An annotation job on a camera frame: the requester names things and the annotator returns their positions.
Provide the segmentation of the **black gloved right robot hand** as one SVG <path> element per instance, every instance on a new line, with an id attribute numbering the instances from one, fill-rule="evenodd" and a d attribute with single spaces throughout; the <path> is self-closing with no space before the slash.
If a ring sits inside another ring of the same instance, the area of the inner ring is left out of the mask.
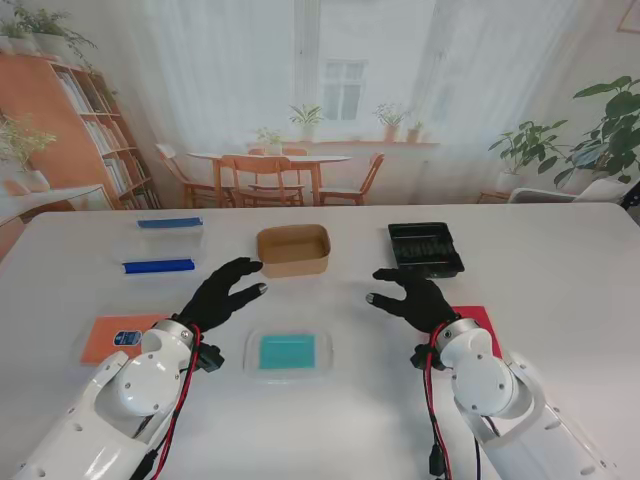
<path id="1" fill-rule="evenodd" d="M 419 274 L 400 269 L 380 268 L 373 273 L 380 281 L 394 282 L 405 291 L 403 300 L 369 293 L 366 301 L 386 313 L 403 318 L 416 330 L 431 334 L 441 324 L 450 324 L 461 316 L 445 300 L 440 288 Z"/>

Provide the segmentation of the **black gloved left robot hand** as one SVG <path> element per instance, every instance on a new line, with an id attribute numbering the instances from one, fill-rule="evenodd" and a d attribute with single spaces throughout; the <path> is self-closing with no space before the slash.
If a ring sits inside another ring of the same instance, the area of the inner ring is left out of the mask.
<path id="1" fill-rule="evenodd" d="M 230 319 L 233 313 L 263 295 L 267 286 L 256 283 L 236 293 L 232 287 L 243 277 L 259 272 L 263 263 L 239 257 L 214 271 L 196 290 L 183 310 L 172 317 L 185 326 L 196 326 L 201 333 L 216 328 Z"/>

